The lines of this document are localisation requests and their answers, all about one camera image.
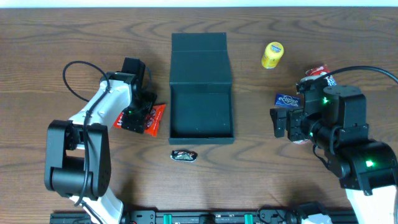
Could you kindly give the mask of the red hacks candy bag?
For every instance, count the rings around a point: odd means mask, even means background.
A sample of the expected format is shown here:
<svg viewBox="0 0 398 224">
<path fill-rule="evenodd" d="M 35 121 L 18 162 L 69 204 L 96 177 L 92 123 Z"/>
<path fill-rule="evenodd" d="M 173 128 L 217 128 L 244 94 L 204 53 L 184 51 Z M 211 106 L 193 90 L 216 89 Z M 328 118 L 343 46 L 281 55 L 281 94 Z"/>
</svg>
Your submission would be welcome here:
<svg viewBox="0 0 398 224">
<path fill-rule="evenodd" d="M 154 105 L 149 111 L 123 111 L 113 123 L 113 127 L 156 137 L 165 108 L 166 104 L 161 104 Z"/>
</svg>

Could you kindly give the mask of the red pringles can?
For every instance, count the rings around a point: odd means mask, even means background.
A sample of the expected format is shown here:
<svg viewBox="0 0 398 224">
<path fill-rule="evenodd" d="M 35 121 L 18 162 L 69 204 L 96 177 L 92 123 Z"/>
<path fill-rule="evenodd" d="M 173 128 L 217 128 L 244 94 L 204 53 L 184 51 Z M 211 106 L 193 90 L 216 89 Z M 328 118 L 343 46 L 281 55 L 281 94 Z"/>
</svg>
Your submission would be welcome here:
<svg viewBox="0 0 398 224">
<path fill-rule="evenodd" d="M 302 145 L 308 143 L 308 141 L 309 139 L 303 139 L 303 140 L 294 141 L 293 143 Z"/>
</svg>

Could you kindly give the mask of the dark green box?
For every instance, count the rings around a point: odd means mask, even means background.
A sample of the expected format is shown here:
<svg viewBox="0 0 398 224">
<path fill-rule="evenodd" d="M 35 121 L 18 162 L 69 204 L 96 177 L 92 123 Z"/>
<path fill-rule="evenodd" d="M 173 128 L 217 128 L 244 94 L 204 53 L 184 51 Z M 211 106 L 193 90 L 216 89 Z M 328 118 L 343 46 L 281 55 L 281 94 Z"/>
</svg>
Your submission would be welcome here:
<svg viewBox="0 0 398 224">
<path fill-rule="evenodd" d="M 225 33 L 174 33 L 171 145 L 234 143 L 233 76 Z"/>
</svg>

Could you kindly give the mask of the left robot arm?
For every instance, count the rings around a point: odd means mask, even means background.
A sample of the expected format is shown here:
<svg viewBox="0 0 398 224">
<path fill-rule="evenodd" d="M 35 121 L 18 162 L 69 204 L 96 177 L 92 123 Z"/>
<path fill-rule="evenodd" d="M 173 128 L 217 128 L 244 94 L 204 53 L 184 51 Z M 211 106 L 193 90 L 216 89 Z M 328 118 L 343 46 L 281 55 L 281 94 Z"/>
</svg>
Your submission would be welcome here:
<svg viewBox="0 0 398 224">
<path fill-rule="evenodd" d="M 81 206 L 92 223 L 130 223 L 131 215 L 109 186 L 109 132 L 114 124 L 142 134 L 156 94 L 144 87 L 147 68 L 138 58 L 103 72 L 99 89 L 77 114 L 47 129 L 44 184 Z"/>
</svg>

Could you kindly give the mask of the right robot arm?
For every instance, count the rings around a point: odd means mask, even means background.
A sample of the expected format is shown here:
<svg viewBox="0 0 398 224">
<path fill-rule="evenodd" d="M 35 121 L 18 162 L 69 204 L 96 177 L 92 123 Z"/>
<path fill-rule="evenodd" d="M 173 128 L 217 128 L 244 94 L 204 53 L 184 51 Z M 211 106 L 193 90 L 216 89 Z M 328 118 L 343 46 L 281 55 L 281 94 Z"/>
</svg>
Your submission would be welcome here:
<svg viewBox="0 0 398 224">
<path fill-rule="evenodd" d="M 397 223 L 397 158 L 392 148 L 369 137 L 366 97 L 349 85 L 324 78 L 297 84 L 301 108 L 273 108 L 277 138 L 309 140 L 339 180 L 359 223 Z"/>
</svg>

